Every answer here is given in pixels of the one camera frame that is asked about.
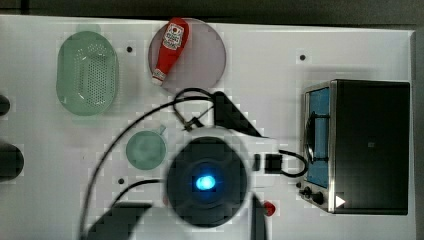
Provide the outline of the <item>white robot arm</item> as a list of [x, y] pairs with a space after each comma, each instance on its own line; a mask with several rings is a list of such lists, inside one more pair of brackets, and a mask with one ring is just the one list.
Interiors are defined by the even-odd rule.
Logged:
[[166, 208], [116, 198], [86, 228], [97, 175], [114, 149], [109, 146], [87, 187], [79, 240], [271, 240], [256, 190], [274, 173], [271, 164], [279, 150], [272, 139], [198, 125], [175, 146], [158, 180], [165, 185]]

